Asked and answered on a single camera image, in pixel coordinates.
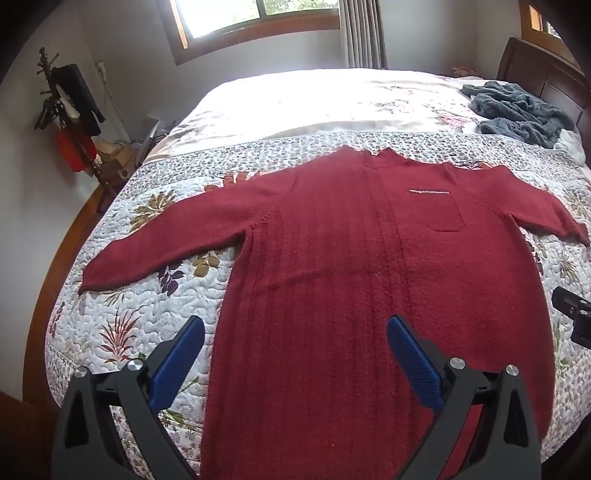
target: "wooden headboard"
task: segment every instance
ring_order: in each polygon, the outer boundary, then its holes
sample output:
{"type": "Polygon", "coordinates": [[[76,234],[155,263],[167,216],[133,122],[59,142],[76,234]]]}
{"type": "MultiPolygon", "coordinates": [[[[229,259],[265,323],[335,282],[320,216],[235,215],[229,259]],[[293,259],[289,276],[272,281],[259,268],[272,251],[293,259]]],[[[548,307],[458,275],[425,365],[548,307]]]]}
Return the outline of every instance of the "wooden headboard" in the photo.
{"type": "Polygon", "coordinates": [[[591,85],[580,70],[553,53],[510,38],[496,78],[517,83],[565,111],[581,133],[591,166],[591,85]]]}

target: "quilted bedspread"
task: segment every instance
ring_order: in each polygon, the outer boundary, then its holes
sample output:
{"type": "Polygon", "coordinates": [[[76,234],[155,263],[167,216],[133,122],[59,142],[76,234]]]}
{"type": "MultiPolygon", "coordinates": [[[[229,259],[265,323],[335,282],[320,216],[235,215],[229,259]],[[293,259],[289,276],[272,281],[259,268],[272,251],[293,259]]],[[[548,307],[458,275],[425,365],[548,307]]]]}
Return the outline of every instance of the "quilted bedspread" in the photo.
{"type": "MultiPolygon", "coordinates": [[[[45,355],[47,378],[55,400],[62,402],[69,378],[79,365],[94,373],[120,369],[131,358],[149,355],[159,342],[172,338],[191,315],[199,315],[206,324],[206,344],[173,405],[160,413],[174,443],[198,472],[216,322],[232,271],[233,248],[204,252],[119,290],[79,296],[82,271],[110,241],[141,228],[174,202],[207,194],[208,190],[229,183],[247,181],[253,175],[295,166],[342,145],[373,153],[391,147],[405,157],[428,163],[451,161],[466,167],[478,162],[490,166],[504,164],[522,180],[551,191],[577,221],[591,227],[591,184],[568,153],[496,135],[332,132],[255,141],[154,160],[132,177],[94,229],[53,309],[45,355]]],[[[204,210],[195,212],[194,218],[187,221],[207,228],[208,222],[215,219],[204,210]]],[[[591,262],[583,245],[562,242],[552,235],[522,232],[540,271],[554,332],[554,411],[550,431],[543,441],[544,460],[591,411],[591,351],[570,341],[572,321],[550,305],[551,292],[558,285],[589,298],[591,262]]],[[[122,411],[114,408],[113,416],[134,468],[149,476],[122,411]]]]}

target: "red knit cardigan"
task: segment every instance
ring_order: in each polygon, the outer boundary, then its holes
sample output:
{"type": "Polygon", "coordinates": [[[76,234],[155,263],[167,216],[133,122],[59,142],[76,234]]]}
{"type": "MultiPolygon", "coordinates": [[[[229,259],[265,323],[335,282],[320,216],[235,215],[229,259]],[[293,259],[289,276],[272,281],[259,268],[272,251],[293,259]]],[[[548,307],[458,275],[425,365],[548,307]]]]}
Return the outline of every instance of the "red knit cardigan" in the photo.
{"type": "Polygon", "coordinates": [[[475,368],[517,365],[545,436],[553,343],[519,226],[589,245],[558,199],[506,167],[342,148],[176,203],[106,247],[80,291],[241,242],[215,334],[202,478],[389,480],[431,420],[388,350],[393,314],[475,368]]]}

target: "gray fuzzy blanket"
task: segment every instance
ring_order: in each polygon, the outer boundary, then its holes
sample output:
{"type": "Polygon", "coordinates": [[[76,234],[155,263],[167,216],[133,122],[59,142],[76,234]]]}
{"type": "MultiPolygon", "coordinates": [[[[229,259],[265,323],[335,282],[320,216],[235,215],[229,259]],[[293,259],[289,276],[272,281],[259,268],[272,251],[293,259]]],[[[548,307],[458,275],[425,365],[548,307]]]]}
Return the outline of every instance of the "gray fuzzy blanket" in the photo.
{"type": "Polygon", "coordinates": [[[516,83],[464,85],[462,93],[473,97],[470,109],[474,113],[490,119],[478,125],[483,134],[505,135],[530,145],[553,148],[563,128],[574,129],[574,122],[566,113],[516,83]]]}

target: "curtain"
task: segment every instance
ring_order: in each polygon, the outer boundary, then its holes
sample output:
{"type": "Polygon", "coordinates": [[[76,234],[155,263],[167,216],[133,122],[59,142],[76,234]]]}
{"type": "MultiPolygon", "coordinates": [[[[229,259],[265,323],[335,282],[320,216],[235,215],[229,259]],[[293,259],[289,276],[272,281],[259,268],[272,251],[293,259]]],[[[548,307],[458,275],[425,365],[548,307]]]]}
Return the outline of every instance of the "curtain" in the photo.
{"type": "Polygon", "coordinates": [[[385,68],[378,0],[340,0],[339,12],[346,65],[350,68],[385,68]]]}

